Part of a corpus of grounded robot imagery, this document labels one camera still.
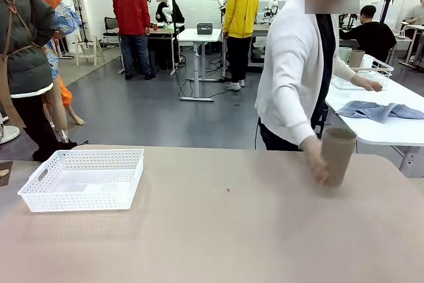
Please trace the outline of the person's left hand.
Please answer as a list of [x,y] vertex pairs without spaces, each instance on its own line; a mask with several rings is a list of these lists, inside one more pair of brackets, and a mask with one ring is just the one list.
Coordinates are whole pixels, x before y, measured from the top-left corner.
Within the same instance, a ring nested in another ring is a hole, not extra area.
[[355,80],[355,85],[365,89],[366,91],[376,91],[380,92],[383,89],[383,86],[379,82],[375,82],[366,78],[358,77]]

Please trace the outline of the person's right hand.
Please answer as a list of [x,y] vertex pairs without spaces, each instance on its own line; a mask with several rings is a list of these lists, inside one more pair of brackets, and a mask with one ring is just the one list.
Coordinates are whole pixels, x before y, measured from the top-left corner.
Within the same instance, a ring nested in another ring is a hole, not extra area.
[[310,172],[317,182],[325,184],[329,177],[327,164],[322,155],[322,143],[316,136],[307,137],[301,144]]

